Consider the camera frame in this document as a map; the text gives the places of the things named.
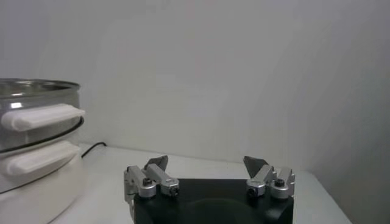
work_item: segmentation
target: power cord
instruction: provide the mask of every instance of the power cord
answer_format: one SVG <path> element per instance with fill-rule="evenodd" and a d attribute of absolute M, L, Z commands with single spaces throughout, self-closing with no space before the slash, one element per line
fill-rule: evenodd
<path fill-rule="evenodd" d="M 104 145 L 104 146 L 107 146 L 107 144 L 105 142 L 98 142 L 98 143 L 95 143 L 94 145 L 92 145 L 87 151 L 85 151 L 82 155 L 81 155 L 81 158 L 84 158 L 85 155 L 87 155 L 91 150 L 93 150 L 93 148 L 95 148 L 96 146 L 98 145 Z"/>

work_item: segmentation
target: silver metal bracket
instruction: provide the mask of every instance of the silver metal bracket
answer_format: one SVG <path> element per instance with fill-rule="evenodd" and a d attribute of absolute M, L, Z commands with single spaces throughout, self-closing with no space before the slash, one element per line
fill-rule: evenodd
<path fill-rule="evenodd" d="M 271 183 L 271 196 L 277 199 L 287 199 L 294 196 L 295 174 L 290 168 L 282 168 L 278 177 Z"/>
<path fill-rule="evenodd" d="M 149 164 L 143 170 L 145 175 L 154 180 L 161 187 L 161 193 L 170 197 L 176 197 L 179 194 L 179 180 L 170 177 L 156 164 Z"/>
<path fill-rule="evenodd" d="M 156 183 L 142 173 L 138 166 L 129 166 L 124 172 L 125 195 L 138 194 L 142 198 L 156 195 Z"/>
<path fill-rule="evenodd" d="M 263 165 L 260 171 L 251 179 L 246 181 L 247 194 L 250 197 L 256 198 L 265 194 L 266 185 L 276 177 L 274 167 Z"/>

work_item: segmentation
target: white wall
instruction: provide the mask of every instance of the white wall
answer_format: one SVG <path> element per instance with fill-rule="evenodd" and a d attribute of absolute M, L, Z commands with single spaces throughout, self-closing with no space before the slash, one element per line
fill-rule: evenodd
<path fill-rule="evenodd" d="M 0 0 L 0 77 L 81 83 L 86 142 L 262 157 L 313 172 L 354 223 L 389 223 L 389 7 Z"/>

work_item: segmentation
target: white handle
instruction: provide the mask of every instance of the white handle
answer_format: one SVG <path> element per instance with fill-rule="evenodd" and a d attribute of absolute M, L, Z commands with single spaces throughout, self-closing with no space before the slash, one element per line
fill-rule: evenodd
<path fill-rule="evenodd" d="M 66 121 L 74 117 L 81 117 L 84 114 L 84 110 L 61 103 L 47 107 L 7 112 L 1 118 L 1 124 L 9 130 L 28 131 Z"/>
<path fill-rule="evenodd" d="M 51 172 L 71 160 L 79 150 L 78 146 L 68 141 L 60 141 L 42 149 L 8 157 L 1 162 L 0 170 L 10 176 Z"/>

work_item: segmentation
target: white table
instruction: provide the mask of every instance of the white table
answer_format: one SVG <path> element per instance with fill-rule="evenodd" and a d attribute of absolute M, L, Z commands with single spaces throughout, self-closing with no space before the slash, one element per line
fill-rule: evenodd
<path fill-rule="evenodd" d="M 124 201 L 123 171 L 142 167 L 161 154 L 113 147 L 96 147 L 84 158 L 85 192 L 53 224 L 133 223 Z M 177 178 L 248 178 L 244 164 L 169 156 L 167 173 Z M 296 172 L 294 223 L 351 224 L 316 177 Z"/>

